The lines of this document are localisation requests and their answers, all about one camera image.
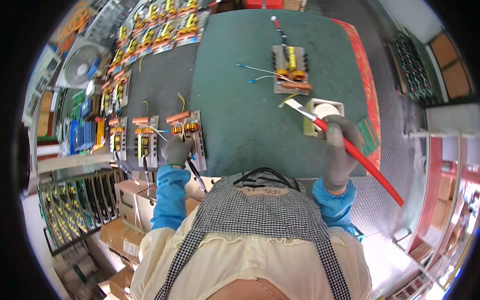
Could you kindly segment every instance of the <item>fan grille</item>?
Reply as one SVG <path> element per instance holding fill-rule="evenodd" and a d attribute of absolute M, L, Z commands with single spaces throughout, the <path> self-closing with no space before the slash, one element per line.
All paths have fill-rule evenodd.
<path fill-rule="evenodd" d="M 100 57 L 98 49 L 93 46 L 84 46 L 74 52 L 65 66 L 65 78 L 72 85 L 83 84 L 88 81 L 87 72 L 79 74 L 78 69 L 86 64 L 88 67 L 96 58 Z"/>

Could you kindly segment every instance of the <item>cream blouse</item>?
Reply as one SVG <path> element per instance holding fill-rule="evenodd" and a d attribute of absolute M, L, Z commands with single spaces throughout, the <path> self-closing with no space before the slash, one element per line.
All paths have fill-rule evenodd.
<path fill-rule="evenodd" d="M 145 235 L 130 293 L 153 300 L 170 263 L 192 227 L 196 208 L 175 232 L 159 228 Z M 363 247 L 340 227 L 328 228 L 330 241 L 352 300 L 370 299 L 372 279 Z M 264 278 L 290 300 L 333 300 L 324 268 L 312 242 L 257 235 L 207 233 L 173 283 L 168 299 L 205 300 L 236 279 Z"/>

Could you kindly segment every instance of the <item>green workbench mat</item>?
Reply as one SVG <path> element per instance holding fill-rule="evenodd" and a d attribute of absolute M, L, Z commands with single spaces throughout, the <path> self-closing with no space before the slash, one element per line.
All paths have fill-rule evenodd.
<path fill-rule="evenodd" d="M 303 117 L 278 104 L 268 73 L 236 66 L 272 69 L 272 45 L 280 45 L 271 16 L 277 16 L 289 45 L 304 47 L 310 59 L 310 96 L 341 102 L 345 117 L 357 124 L 367 115 L 355 55 L 342 26 L 331 19 L 288 10 L 240 10 L 209 17 L 195 62 L 189 110 L 200 110 L 207 171 L 225 176 L 269 167 L 295 178 L 324 172 L 326 142 L 305 136 Z M 366 175 L 358 166 L 352 176 Z"/>

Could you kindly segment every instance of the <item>blue container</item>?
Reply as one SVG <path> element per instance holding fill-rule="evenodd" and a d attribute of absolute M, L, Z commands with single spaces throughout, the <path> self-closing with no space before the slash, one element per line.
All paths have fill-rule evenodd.
<path fill-rule="evenodd" d="M 77 126 L 77 143 L 76 151 L 85 151 L 91 149 L 95 145 L 95 129 L 94 122 L 83 122 Z"/>
<path fill-rule="evenodd" d="M 80 118 L 86 118 L 92 112 L 92 99 L 87 98 L 80 106 Z"/>
<path fill-rule="evenodd" d="M 72 120 L 70 124 L 70 155 L 74 155 L 78 153 L 75 150 L 78 147 L 78 121 Z"/>

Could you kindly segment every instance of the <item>gray work glove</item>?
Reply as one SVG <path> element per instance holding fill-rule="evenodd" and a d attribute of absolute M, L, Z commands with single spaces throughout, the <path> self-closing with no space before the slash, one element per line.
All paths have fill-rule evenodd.
<path fill-rule="evenodd" d="M 193 140 L 191 138 L 187 138 L 187 140 L 183 142 L 178 135 L 174 136 L 161 150 L 167 165 L 184 168 L 192 144 Z"/>
<path fill-rule="evenodd" d="M 358 163 L 345 151 L 343 137 L 360 151 L 363 149 L 363 142 L 358 128 L 344 117 L 330 115 L 323 120 L 328 124 L 328 129 L 327 132 L 319 132 L 318 137 L 321 140 L 326 139 L 328 144 L 324 186 L 327 190 L 338 191 L 347 186 L 350 173 Z"/>

